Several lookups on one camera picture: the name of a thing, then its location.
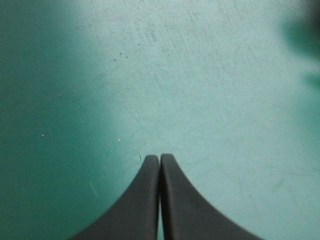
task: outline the teal surface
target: teal surface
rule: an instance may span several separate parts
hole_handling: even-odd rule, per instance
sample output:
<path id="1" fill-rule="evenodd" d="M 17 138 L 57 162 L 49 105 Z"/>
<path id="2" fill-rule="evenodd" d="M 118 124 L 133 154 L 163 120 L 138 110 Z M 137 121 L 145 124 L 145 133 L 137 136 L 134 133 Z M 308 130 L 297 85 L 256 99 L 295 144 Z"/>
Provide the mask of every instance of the teal surface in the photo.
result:
<path id="1" fill-rule="evenodd" d="M 2 0 L 0 239 L 66 239 L 175 154 L 266 240 L 320 237 L 320 33 L 302 0 Z"/>

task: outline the green floor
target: green floor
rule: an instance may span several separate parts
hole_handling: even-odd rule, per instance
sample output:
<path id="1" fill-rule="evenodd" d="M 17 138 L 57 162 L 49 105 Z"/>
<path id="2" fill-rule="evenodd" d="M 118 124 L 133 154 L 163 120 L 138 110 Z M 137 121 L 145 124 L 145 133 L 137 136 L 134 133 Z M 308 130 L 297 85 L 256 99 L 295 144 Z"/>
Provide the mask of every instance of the green floor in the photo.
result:
<path id="1" fill-rule="evenodd" d="M 0 239 L 71 237 L 161 153 L 249 231 L 319 239 L 311 3 L 0 1 Z"/>

